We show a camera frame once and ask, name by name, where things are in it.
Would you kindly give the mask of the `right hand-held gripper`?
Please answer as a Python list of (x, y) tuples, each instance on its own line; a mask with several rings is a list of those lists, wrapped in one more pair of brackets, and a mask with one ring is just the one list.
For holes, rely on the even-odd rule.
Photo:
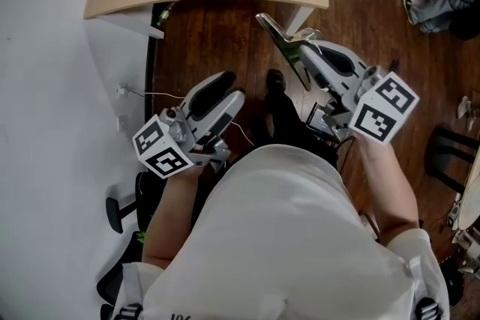
[(306, 91), (314, 81), (337, 106), (325, 107), (324, 122), (338, 135), (349, 129), (386, 145), (402, 128), (419, 96), (395, 73), (380, 66), (366, 70), (351, 50), (326, 40), (304, 43), (298, 51), (298, 77)]

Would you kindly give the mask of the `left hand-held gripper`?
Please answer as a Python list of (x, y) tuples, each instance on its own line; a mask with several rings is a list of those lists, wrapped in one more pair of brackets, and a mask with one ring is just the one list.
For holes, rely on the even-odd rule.
[[(148, 120), (133, 136), (141, 164), (162, 179), (193, 166), (211, 164), (216, 172), (225, 166), (230, 150), (219, 136), (245, 102), (243, 91), (231, 91), (235, 80), (231, 71), (216, 73), (189, 91), (181, 109), (164, 109)], [(206, 142), (197, 139), (204, 136)]]

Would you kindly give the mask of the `person's right forearm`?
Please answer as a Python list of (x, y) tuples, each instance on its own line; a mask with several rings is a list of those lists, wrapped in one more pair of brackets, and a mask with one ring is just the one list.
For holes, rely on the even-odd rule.
[(379, 239), (387, 244), (399, 234), (419, 227), (416, 196), (390, 144), (381, 145), (360, 135), (356, 138)]

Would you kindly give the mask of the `person's left forearm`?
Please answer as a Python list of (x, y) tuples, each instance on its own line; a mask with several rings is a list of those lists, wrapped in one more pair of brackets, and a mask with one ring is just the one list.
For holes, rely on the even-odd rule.
[(168, 178), (145, 234), (143, 263), (164, 270), (185, 244), (202, 173), (202, 167), (194, 166)]

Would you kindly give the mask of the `person's left black shoe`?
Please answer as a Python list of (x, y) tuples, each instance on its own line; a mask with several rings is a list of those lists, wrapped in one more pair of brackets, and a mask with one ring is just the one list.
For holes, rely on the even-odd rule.
[(269, 145), (272, 141), (266, 120), (262, 116), (256, 115), (251, 118), (250, 133), (252, 137), (252, 143), (256, 147)]

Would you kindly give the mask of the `person's black shoe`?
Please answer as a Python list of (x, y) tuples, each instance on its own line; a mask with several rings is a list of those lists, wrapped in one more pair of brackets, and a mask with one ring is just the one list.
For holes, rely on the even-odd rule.
[(286, 80), (283, 73), (278, 69), (270, 69), (266, 75), (265, 86), (267, 94), (284, 94)]
[(252, 137), (252, 143), (256, 147), (269, 145), (272, 141), (266, 120), (262, 116), (256, 115), (251, 118), (250, 133)]

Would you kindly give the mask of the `person's right black shoe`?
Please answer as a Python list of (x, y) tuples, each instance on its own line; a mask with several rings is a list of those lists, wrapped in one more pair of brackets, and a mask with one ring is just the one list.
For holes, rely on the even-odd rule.
[(267, 94), (284, 94), (286, 80), (283, 73), (278, 69), (270, 69), (266, 75), (265, 86)]

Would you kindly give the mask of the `small black screen device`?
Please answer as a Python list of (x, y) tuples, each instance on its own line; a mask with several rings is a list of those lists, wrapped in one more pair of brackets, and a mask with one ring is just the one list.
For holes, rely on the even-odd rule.
[(323, 116), (325, 110), (323, 106), (318, 103), (313, 105), (309, 116), (305, 122), (306, 127), (314, 133), (314, 135), (327, 142), (336, 142), (337, 138), (332, 129), (325, 123)]

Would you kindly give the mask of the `person's black trousers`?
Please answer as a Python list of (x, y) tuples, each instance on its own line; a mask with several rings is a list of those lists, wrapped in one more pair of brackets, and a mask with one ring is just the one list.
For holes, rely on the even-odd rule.
[(290, 145), (309, 151), (324, 159), (335, 169), (338, 166), (337, 150), (319, 140), (300, 119), (292, 100), (284, 94), (267, 94), (264, 103), (265, 118), (271, 143)]

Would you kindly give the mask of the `dark green bottle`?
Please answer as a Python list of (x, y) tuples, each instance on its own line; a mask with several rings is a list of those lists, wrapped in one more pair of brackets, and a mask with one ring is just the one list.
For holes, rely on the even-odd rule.
[(161, 26), (166, 20), (168, 20), (176, 4), (177, 4), (176, 1), (171, 1), (168, 5), (165, 6), (165, 8), (160, 12), (160, 15), (157, 20), (157, 26)]

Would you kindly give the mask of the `black bag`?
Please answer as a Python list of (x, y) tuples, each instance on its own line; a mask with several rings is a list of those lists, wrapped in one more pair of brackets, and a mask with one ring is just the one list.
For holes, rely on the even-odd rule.
[(480, 35), (480, 5), (457, 10), (448, 27), (449, 31), (458, 39), (467, 41)]

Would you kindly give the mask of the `pale slipper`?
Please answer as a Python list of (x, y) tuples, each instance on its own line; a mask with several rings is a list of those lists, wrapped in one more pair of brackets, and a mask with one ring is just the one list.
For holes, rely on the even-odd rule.
[(480, 118), (480, 109), (470, 108), (466, 116), (466, 131), (471, 132), (476, 119)]
[(464, 95), (457, 106), (457, 118), (461, 119), (470, 110), (470, 99)]

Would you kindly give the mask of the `black stool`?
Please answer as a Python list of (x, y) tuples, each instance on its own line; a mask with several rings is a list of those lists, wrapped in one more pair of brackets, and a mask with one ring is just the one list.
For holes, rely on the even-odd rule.
[(456, 157), (471, 166), (480, 151), (480, 141), (461, 135), (445, 125), (433, 129), (424, 153), (424, 170), (432, 178), (442, 182), (461, 196), (465, 186), (445, 173), (451, 157)]

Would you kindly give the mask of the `person's white shirt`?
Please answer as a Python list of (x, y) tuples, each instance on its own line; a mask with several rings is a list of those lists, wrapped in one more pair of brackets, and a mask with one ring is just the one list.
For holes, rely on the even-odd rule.
[(124, 266), (113, 311), (144, 320), (415, 320), (446, 282), (423, 229), (374, 240), (338, 172), (286, 145), (237, 162), (208, 197), (172, 263)]

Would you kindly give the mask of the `black office chair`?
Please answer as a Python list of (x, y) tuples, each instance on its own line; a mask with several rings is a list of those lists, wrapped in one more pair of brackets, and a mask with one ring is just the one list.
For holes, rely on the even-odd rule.
[(106, 215), (114, 232), (123, 232), (122, 220), (129, 214), (136, 214), (138, 229), (132, 233), (130, 241), (118, 261), (97, 283), (97, 293), (105, 303), (100, 308), (100, 320), (110, 320), (113, 314), (119, 289), (122, 284), (123, 265), (138, 262), (141, 259), (143, 244), (137, 241), (136, 232), (145, 231), (161, 200), (165, 180), (152, 172), (140, 172), (136, 176), (134, 200), (120, 206), (119, 200), (106, 198)]

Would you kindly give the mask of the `pale rounded table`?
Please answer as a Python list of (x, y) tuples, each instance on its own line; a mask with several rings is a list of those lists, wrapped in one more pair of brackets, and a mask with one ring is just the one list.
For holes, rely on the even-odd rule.
[(475, 153), (462, 194), (457, 193), (448, 214), (452, 230), (467, 230), (480, 217), (480, 147)]

